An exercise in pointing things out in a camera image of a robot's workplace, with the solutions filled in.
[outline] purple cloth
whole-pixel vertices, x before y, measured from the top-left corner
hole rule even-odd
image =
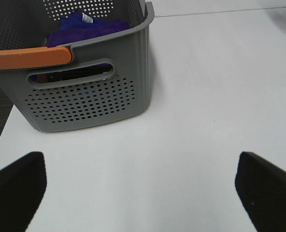
[[[94,23],[79,22],[71,17],[70,23],[65,23],[65,21],[62,21],[62,29],[55,30],[50,33],[46,46],[55,47],[61,44],[96,38],[130,28],[129,24],[121,19],[116,19],[113,22],[106,22],[97,18],[93,19],[95,20]],[[78,27],[83,28],[72,28],[75,27],[76,24],[80,25]]]
[[[69,29],[69,28],[88,28],[88,29],[93,29],[99,26],[104,26],[109,24],[110,22],[96,18],[96,17],[89,17],[86,15],[88,18],[92,18],[93,23],[86,23],[82,22],[82,14],[76,13],[76,12],[71,12],[71,15],[66,18],[62,17],[60,19],[60,25],[59,29]]]

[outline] orange handle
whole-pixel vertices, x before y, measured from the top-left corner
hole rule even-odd
[[[0,70],[66,64],[71,58],[69,49],[62,46],[0,50]]]

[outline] basket handle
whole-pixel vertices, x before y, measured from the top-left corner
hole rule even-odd
[[[62,46],[0,50],[0,70],[60,65],[71,59],[70,50]]]
[[[71,79],[71,80],[65,80],[65,81],[56,81],[56,82],[48,82],[48,83],[36,83],[30,80],[30,76],[35,75],[35,74],[46,74],[46,73],[53,73],[53,72],[60,72],[60,71],[68,71],[68,70],[75,70],[79,68],[85,68],[85,67],[90,67],[90,66],[95,66],[99,64],[110,64],[112,69],[106,73],[102,74],[97,74],[97,75],[92,75],[92,76],[86,76],[86,77],[81,77],[81,78],[76,78],[76,79]],[[62,69],[58,67],[53,67],[49,69],[45,69],[45,71],[42,72],[30,72],[27,77],[27,82],[35,89],[47,89],[47,88],[58,88],[58,87],[65,87],[65,86],[72,86],[72,85],[78,85],[78,84],[84,84],[92,81],[99,81],[102,79],[107,79],[112,77],[116,72],[115,65],[113,60],[109,58],[102,58],[98,60],[92,60],[92,61],[87,61],[83,62],[80,64],[72,65],[71,68],[67,69]]]

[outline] white surface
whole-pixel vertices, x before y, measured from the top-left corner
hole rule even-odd
[[[157,18],[152,102],[140,116],[59,133],[14,108],[0,169],[45,155],[48,186],[30,232],[255,232],[236,194],[239,154],[286,170],[286,33],[248,11]]]
[[[183,15],[202,12],[236,11],[284,7],[286,0],[148,0],[152,1],[156,15]]]

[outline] clothing label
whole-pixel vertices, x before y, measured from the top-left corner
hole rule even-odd
[[[94,20],[92,17],[89,17],[88,15],[82,13],[82,22],[85,22],[85,23],[93,23]]]

